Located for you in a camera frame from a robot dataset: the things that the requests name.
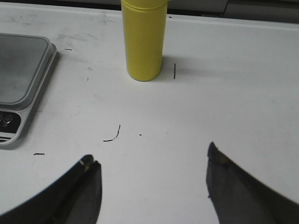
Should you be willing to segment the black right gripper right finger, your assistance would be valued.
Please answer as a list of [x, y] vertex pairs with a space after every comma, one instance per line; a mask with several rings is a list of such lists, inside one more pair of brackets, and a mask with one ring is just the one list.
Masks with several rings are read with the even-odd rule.
[[206, 186], [221, 224], [297, 224], [299, 205], [239, 167], [211, 142]]

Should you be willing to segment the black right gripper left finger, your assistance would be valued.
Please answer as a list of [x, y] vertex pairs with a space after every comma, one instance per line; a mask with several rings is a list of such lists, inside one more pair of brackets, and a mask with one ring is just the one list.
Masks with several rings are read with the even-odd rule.
[[39, 194], [2, 214], [0, 222], [95, 224], [101, 200], [101, 164], [88, 154]]

